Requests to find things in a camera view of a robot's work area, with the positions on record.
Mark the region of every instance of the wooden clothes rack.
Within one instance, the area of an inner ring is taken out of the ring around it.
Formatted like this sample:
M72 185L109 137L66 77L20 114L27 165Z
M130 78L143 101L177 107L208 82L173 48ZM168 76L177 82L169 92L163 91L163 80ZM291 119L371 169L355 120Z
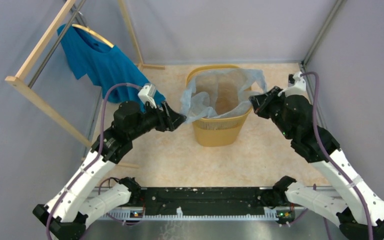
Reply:
M73 125L71 125L64 117L62 117L55 109L53 109L45 100L43 100L35 91L32 90L32 86L35 84L42 70L48 63L52 54L58 47L61 39L66 34L68 28L72 25L74 19L76 18L79 10L82 8L86 0L81 0L75 10L72 10L72 7L75 5L76 0L67 0L65 4L62 6L61 10L58 12L56 17L53 19L49 27L46 29L45 33L42 35L40 40L37 42L36 46L33 48L31 53L28 55L27 59L24 61L18 72L15 76L7 76L5 81L13 86L18 92L20 92L24 97L26 97L31 103L33 103L36 107L38 107L42 112L48 115L51 119L53 119L57 124L59 124L63 129L65 129L69 134L75 137L78 141L80 141L83 145L90 148L92 146L92 142L87 139L83 134L81 134ZM137 68L142 71L144 68L149 69L165 69L163 65L152 65L145 64L142 58L141 50L138 45L138 41L135 36L135 32L133 30L132 22L129 17L129 12L127 10L126 4L124 0L118 0L118 4L120 7L121 14L123 16L124 23L126 25L128 34L130 36L133 47L136 51L136 55L138 57ZM57 28L62 24L64 18L67 16L69 12L72 12L72 16L70 20L67 22L64 29L61 31L58 36L56 42L52 46L51 50L46 55L42 64L40 65L37 72L32 77L29 84L25 83L25 79L27 75L31 72L33 66L38 61L39 56L43 53L45 47L49 44L52 36L56 33ZM127 163L119 163L120 166L130 167L130 168L138 168L138 165L135 164L127 164Z

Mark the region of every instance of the beige floor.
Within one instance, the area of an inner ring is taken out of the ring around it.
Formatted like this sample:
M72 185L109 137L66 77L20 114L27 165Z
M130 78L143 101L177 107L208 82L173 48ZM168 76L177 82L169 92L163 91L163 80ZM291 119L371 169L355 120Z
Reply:
M288 74L299 71L296 63L239 64L242 68L261 69L268 89L285 88ZM189 72L200 65L169 65L165 70L144 69L143 73L179 111L180 97ZM118 104L109 103L105 111L105 129L111 125ZM93 139L99 135L98 127ZM248 187L272 186L288 175L308 186L328 185L327 180L290 147L271 120L251 113L237 141L229 146L203 147L195 141L191 124L174 132L155 130L133 142L133 149L121 160L140 169L116 166L107 177L136 177L144 187Z

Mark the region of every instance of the cable tie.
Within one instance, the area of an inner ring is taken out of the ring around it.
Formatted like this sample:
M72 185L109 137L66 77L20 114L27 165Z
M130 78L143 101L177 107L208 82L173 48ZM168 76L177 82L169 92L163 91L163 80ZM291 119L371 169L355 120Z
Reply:
M357 184L361 183L362 181L363 181L362 176L357 175L357 176L352 180L351 183L345 185L345 188L347 188L347 189L353 188L353 187L355 187Z

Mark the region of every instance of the clothes hanger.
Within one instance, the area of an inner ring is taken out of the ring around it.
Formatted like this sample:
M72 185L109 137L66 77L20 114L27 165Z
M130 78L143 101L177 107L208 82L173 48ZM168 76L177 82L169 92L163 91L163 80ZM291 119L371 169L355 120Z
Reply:
M82 19L83 21L86 23L86 19L83 18L83 14L81 12L78 12L81 16L82 16ZM90 29L89 26L82 26L80 24L72 24L71 25L72 27L74 28L78 28L78 29L81 29L87 33L89 33L90 35L94 36L95 38L99 39L101 42L103 42L104 44L108 45L110 48L113 48L114 47L114 44L112 44L110 41L108 41L107 39L105 39L105 37L99 35L97 32L95 32L94 30Z

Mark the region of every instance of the blue t-shirt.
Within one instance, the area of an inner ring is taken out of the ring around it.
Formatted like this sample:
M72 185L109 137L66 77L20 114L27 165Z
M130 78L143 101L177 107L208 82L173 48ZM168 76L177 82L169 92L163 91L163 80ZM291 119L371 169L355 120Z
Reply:
M58 35L64 26L65 24L58 28ZM79 28L70 26L61 40L61 45L75 78L80 79L87 74L93 85L102 87L102 98L115 84L131 83L143 87L149 83L117 46L111 48ZM117 87L108 96L108 101L111 103L129 100L143 106L138 97L138 90L132 87ZM165 97L157 91L154 100L159 105Z

